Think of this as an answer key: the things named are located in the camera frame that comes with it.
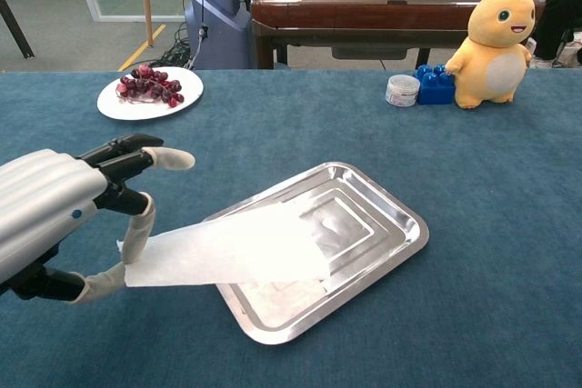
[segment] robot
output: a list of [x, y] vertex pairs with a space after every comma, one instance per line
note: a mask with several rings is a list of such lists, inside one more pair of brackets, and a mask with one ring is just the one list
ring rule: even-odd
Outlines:
[[186, 7], [190, 68], [254, 68], [251, 16], [240, 0], [191, 0]]
[[[156, 218], [152, 197], [125, 182], [150, 166], [195, 164], [191, 154], [163, 143], [131, 134], [78, 157], [45, 149], [0, 166], [0, 294], [86, 303], [125, 286], [125, 265], [142, 253]], [[88, 277], [45, 267], [60, 242], [104, 208], [132, 216], [121, 262]]]

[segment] small plastic container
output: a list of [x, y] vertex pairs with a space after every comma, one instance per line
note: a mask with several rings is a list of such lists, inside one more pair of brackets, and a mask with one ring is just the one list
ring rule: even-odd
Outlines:
[[394, 75], [388, 79], [386, 101], [394, 106], [412, 106], [416, 103], [420, 81], [413, 76]]

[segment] white plate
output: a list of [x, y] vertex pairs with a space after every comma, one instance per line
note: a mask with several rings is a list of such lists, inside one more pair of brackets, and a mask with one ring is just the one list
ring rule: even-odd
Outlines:
[[116, 120], [147, 120], [148, 118], [163, 117], [181, 111], [202, 95], [204, 86], [200, 78], [190, 70], [180, 67], [157, 67], [157, 72], [166, 72], [168, 81], [180, 81], [182, 90], [180, 94], [184, 96], [184, 102], [174, 108], [162, 101], [154, 104], [130, 104], [117, 97], [115, 88], [119, 84], [119, 79], [115, 79], [106, 86], [97, 98], [97, 108], [101, 114]]

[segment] silver robot arm casing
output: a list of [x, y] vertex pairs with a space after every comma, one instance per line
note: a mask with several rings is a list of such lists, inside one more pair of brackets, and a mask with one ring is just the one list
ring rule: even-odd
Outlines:
[[0, 166], [0, 283], [90, 219], [106, 188], [98, 169], [49, 149]]

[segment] yellow floor line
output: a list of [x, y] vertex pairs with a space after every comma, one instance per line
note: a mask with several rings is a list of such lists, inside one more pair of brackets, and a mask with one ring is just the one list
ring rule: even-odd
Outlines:
[[[160, 25], [160, 27], [158, 27], [156, 29], [156, 31], [154, 32], [154, 34], [152, 35], [154, 37], [154, 39], [157, 38], [158, 35], [160, 35], [162, 33], [162, 31], [166, 29], [166, 25]], [[119, 69], [117, 70], [118, 72], [123, 72], [129, 65], [131, 65], [138, 56], [140, 56], [145, 50], [147, 49], [147, 40], [144, 41], [144, 43], [142, 45], [139, 46], [139, 48], [134, 52], [133, 55], [131, 55], [130, 57], [128, 57], [125, 62], [121, 65], [121, 67], [119, 67]]]

